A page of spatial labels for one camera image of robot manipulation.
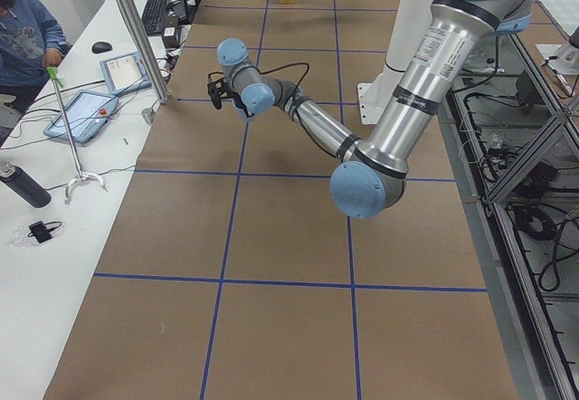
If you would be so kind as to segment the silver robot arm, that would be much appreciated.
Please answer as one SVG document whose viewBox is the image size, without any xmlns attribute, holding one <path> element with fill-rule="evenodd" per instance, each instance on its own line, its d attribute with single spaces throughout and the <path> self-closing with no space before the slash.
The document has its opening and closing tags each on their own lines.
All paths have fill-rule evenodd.
<svg viewBox="0 0 579 400">
<path fill-rule="evenodd" d="M 330 117 L 298 84 L 260 71 L 238 38 L 217 48 L 223 77 L 208 81 L 213 105 L 220 109 L 230 99 L 247 120 L 272 107 L 281 109 L 340 160 L 329 185 L 339 210 L 354 218 L 380 213 L 402 197 L 407 158 L 475 44 L 490 35 L 517 33 L 530 21 L 531 0 L 416 1 L 419 22 L 405 30 L 415 53 L 393 90 L 382 91 L 382 113 L 369 138 L 361 139 Z"/>
</svg>

